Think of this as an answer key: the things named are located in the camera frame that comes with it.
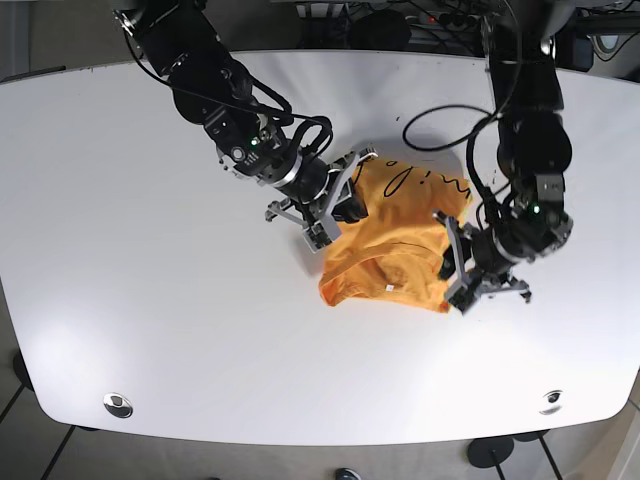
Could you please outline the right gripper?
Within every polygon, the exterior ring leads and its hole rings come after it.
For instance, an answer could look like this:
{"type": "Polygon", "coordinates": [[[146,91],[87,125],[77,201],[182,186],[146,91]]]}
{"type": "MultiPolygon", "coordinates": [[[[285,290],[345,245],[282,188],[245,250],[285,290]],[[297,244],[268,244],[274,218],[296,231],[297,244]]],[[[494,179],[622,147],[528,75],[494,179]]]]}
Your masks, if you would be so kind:
{"type": "MultiPolygon", "coordinates": [[[[331,124],[324,116],[302,121],[292,138],[287,138],[280,122],[262,114],[235,117],[219,112],[206,119],[204,129],[218,149],[231,161],[231,171],[254,178],[280,191],[292,200],[306,221],[320,210],[330,189],[337,184],[339,171],[346,166],[341,158],[329,165],[320,158],[321,144],[331,135],[331,124]]],[[[356,224],[368,217],[366,204],[352,184],[349,196],[336,205],[332,216],[337,222],[356,224]]],[[[313,253],[336,241],[342,234],[332,217],[322,217],[303,229],[303,238],[313,253]]]]}

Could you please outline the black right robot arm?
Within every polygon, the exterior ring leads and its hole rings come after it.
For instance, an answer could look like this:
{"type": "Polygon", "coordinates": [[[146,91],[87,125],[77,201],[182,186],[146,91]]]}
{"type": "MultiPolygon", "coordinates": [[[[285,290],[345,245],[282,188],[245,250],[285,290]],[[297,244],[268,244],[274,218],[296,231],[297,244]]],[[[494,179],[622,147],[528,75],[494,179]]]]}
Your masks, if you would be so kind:
{"type": "Polygon", "coordinates": [[[173,93],[178,113],[200,125],[216,146],[222,168],[283,194],[265,219],[299,225],[318,252],[343,224],[368,215],[352,178],[371,148],[332,163],[321,155],[333,139],[324,116],[293,112],[290,103],[255,78],[221,43],[203,1],[114,1],[111,9],[138,66],[173,93]]]}

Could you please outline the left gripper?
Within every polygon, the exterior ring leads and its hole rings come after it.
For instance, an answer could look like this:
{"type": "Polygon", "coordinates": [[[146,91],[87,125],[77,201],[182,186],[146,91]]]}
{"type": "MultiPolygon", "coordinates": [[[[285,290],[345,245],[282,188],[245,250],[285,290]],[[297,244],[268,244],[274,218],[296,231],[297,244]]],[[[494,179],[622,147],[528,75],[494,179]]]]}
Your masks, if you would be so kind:
{"type": "Polygon", "coordinates": [[[484,228],[436,210],[433,217],[449,239],[438,272],[440,280],[452,281],[446,302],[465,315],[484,296],[516,292],[529,300],[530,287],[513,268],[546,257],[569,240],[573,220],[564,210],[564,193],[562,174],[535,175],[511,186],[503,200],[487,190],[484,228]]]}

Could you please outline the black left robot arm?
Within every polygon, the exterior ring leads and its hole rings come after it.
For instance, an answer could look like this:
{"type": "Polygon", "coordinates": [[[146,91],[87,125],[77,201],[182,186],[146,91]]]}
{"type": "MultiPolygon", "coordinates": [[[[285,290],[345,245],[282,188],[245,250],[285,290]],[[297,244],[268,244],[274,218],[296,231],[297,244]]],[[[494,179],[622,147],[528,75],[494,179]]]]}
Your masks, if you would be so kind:
{"type": "Polygon", "coordinates": [[[497,125],[497,162],[509,192],[498,199],[480,179],[476,139],[470,137],[466,167],[486,224],[460,224],[441,211],[433,215],[450,240],[439,271],[451,283],[444,298],[462,314],[482,297],[499,293],[516,292],[529,301],[530,287],[514,277],[513,268],[561,249],[573,229],[564,206],[564,173],[573,150],[561,117],[564,102],[553,57],[553,37],[573,8],[567,1],[508,1],[505,10],[486,22],[496,112],[473,132],[497,125]]]}

